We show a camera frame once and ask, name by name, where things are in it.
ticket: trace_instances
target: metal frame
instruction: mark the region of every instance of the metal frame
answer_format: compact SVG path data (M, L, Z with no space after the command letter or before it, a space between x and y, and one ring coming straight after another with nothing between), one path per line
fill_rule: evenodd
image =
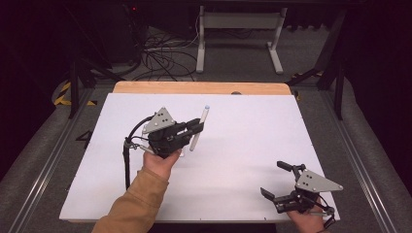
M279 42L282 26L285 21L287 8L283 8L280 13L209 13L204 11L204 6L200 6L199 12L199 47L197 50L196 72L202 73L205 59L205 28L251 28L251 29L276 29L274 38L267 42L270 57L276 74L282 75L283 68L279 60L276 46Z
M93 89L86 89L82 95L80 101L80 108L73 114L72 118L69 118L64 125L63 131L58 138L56 145L54 146L51 155L49 156L48 161L46 162L45 166L43 167L40 175L37 177L36 181L34 182L33 186L30 189L30 193L27 195L27 198L24 201L20 211L18 212L15 221L13 222L12 226L9 229L9 233L18 233L24 232L24 228L26 227L28 221L30 220L31 216L34 213L34 210L37 207L37 204L40 201L46 187L49 184L49 180L52 178L52 174L54 169L56 168L60 157L64 153L66 148L67 139L70 137L76 122L81 115L83 109L85 108L89 97Z
M332 100L328 95L327 91L320 91L322 99L326 104L331 117L334 120L336 127L339 130L340 136L344 142L344 146L346 152L348 154L349 162L352 165L352 168L357 175L358 181L360 182L360 186L363 189L363 193L369 202L370 208L375 214L376 220L378 221L379 226L381 227L382 232L397 232L394 223L387 212L382 198L380 197L378 190L370 178L369 174L366 171L366 168L361 161L361 156L358 153L354 143L352 142L349 133L346 130L345 124L342 120L338 118L338 116L334 113L334 107L332 104Z

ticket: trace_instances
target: human hand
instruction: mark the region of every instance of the human hand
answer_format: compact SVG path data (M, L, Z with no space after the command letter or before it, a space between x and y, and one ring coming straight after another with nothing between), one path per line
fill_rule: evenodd
M324 220L321 216L311 215L310 212L321 213L322 209L319 206L301 214L298 211L287 212L288 216L296 225L300 233L316 233L324 230Z
M179 159L181 152L182 149L178 149L163 159L160 156L145 151L143 154L143 166L169 181L172 167Z

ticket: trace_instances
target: table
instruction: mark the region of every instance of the table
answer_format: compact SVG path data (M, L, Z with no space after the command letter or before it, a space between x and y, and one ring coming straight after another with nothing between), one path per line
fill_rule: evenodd
M196 72L202 73L206 50L205 28L249 28L249 29L274 29L275 35L271 42L267 42L270 57L276 74L282 75L283 68L279 60L276 46L286 17L286 8L278 13L214 13L206 12L200 6L199 13L199 46L197 49Z
M233 91L242 95L230 95ZM174 166L156 222L289 220L260 195L260 187L277 196L293 190L293 174L277 168L276 161L304 163L324 175L289 88L283 83L184 82L116 85L104 104L60 219L96 221L109 212L124 193L124 136L143 117L165 106L175 120L187 121L200 117L205 104L211 106L205 129L196 149L184 150L185 156ZM141 150L131 152L131 174L141 168L142 154ZM330 193L323 196L335 206Z

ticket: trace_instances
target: metal stand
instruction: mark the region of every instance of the metal stand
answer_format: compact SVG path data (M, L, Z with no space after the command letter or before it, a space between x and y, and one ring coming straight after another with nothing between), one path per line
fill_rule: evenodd
M202 73L205 57L205 28L251 28L251 29L276 29L272 42L267 43L267 47L272 58L276 74L283 74L283 68L279 60L276 46L285 21L287 8L283 8L280 13L270 14L250 14L250 13L210 13L205 12L200 6L199 13L199 48L197 51L196 72Z
M72 118L77 110L79 109L79 81L78 78L81 80L82 84L85 88L94 88L96 85L96 80L93 78L90 69L94 69L101 74L107 76L108 78L114 80L115 82L118 81L125 81L125 79L115 75L114 73L101 68L96 63L86 59L86 58L79 58L72 62L70 65L70 93L71 93L71 110L69 118Z
M321 54L316 61L315 67L302 75L295 74L296 78L286 82L287 85L292 86L298 84L316 74L320 71L324 71L320 80L317 83L319 90L327 90L330 88L334 79L336 80L336 89L334 97L334 110L339 119L342 119L341 106L342 106L342 94L343 94L343 81L344 81L344 58L337 58L338 54L335 54L335 46L339 37L346 10L339 12L329 35L322 48Z

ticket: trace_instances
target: human arm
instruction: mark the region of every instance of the human arm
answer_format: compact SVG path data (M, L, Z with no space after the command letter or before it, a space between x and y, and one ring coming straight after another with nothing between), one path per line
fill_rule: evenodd
M145 152L142 170L110 212L96 222L92 232L148 232L155 222L172 166L180 153L181 150L176 150L163 159Z
M287 214L296 225L299 233L329 232L324 228L324 220L322 216L311 215L311 212L321 213L322 209L315 205L314 208L303 214L298 211L287 212Z

